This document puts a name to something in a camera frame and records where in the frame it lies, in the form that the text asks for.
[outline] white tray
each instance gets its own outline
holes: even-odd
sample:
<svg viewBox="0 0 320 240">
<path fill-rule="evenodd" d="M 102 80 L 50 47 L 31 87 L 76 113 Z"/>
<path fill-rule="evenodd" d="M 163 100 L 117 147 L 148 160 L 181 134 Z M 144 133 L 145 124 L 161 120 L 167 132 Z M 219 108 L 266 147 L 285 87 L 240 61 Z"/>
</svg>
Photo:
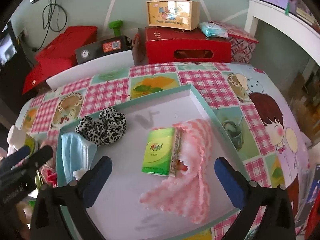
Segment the white tray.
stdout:
<svg viewBox="0 0 320 240">
<path fill-rule="evenodd" d="M 115 108 L 125 114 L 127 131 L 118 142 L 98 147 L 92 165 L 103 155 L 111 158 L 112 173 L 95 204 L 87 212 L 106 239 L 183 239 L 221 222 L 236 212 L 214 172 L 214 162 L 224 156 L 238 171 L 248 177 L 244 166 L 218 119 L 199 92 L 187 85 L 164 90 L 119 104 Z M 167 212 L 147 210 L 139 203 L 141 193 L 159 185 L 161 176 L 141 172 L 148 133 L 151 128 L 170 127 L 181 121 L 201 118 L 212 122 L 214 133 L 212 158 L 207 168 L 210 186 L 210 212 L 199 225 L 188 218 Z M 75 130 L 79 121 L 60 130 L 60 135 Z M 61 167 L 61 140 L 57 150 L 58 185 L 65 185 Z"/>
</svg>

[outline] qr code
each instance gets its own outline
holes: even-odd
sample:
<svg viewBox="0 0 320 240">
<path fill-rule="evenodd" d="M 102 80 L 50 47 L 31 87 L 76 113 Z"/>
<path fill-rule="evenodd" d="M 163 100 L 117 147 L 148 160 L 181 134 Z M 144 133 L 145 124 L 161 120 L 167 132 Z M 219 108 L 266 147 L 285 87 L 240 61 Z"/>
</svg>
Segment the qr code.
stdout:
<svg viewBox="0 0 320 240">
<path fill-rule="evenodd" d="M 112 49 L 120 49 L 121 48 L 121 43 L 120 41 L 114 41 L 112 43 Z"/>
</svg>

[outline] white stripe on wall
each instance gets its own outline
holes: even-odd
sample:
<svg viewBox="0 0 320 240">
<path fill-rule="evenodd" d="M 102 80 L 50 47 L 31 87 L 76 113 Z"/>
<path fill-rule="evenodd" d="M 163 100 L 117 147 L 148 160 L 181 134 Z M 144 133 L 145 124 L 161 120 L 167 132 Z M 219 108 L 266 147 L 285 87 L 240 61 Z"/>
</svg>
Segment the white stripe on wall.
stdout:
<svg viewBox="0 0 320 240">
<path fill-rule="evenodd" d="M 204 0 L 199 0 L 199 1 L 200 1 L 201 5 L 202 5 L 202 8 L 203 8 L 204 12 L 205 12 L 205 15 L 207 16 L 208 22 L 211 22 L 211 16 L 210 16 L 210 13 L 209 13 L 209 11 L 208 11 L 205 3 L 204 3 Z"/>
<path fill-rule="evenodd" d="M 247 12 L 248 12 L 248 9 L 244 9 L 244 10 L 242 10 L 240 12 L 237 12 L 237 13 L 235 13 L 235 14 L 233 14 L 233 15 L 225 18 L 225 19 L 223 19 L 222 22 L 228 22 L 228 21 L 232 20 L 233 18 L 236 18 L 236 17 L 238 17 L 238 16 L 240 16 L 242 14 L 245 14 Z"/>
<path fill-rule="evenodd" d="M 116 2 L 116 0 L 111 0 L 111 2 L 110 2 L 109 8 L 108 8 L 108 12 L 107 12 L 107 15 L 106 15 L 106 19 L 105 19 L 104 24 L 103 24 L 102 35 L 104 35 L 106 33 L 106 31 L 107 31 L 108 23 L 109 23 L 109 20 L 110 20 L 110 15 L 111 15 L 111 12 L 112 12 L 112 8 L 115 5 L 115 2 Z"/>
</svg>

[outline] blue wipes package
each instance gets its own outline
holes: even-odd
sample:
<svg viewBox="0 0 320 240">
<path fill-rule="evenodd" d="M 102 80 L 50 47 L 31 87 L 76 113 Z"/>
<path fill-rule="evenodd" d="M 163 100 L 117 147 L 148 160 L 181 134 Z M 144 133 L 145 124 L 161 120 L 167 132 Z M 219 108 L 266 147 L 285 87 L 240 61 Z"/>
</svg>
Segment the blue wipes package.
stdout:
<svg viewBox="0 0 320 240">
<path fill-rule="evenodd" d="M 199 26 L 201 31 L 207 37 L 228 37 L 228 33 L 226 32 L 226 30 L 214 23 L 200 23 Z"/>
</svg>

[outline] pink cheek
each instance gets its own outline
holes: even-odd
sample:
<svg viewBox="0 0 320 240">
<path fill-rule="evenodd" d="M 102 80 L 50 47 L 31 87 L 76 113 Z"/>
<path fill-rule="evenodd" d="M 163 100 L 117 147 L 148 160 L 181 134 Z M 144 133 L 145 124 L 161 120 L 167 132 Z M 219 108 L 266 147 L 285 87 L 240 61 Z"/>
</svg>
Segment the pink cheek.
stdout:
<svg viewBox="0 0 320 240">
<path fill-rule="evenodd" d="M 278 135 L 283 136 L 283 128 L 282 127 L 278 128 Z"/>
</svg>

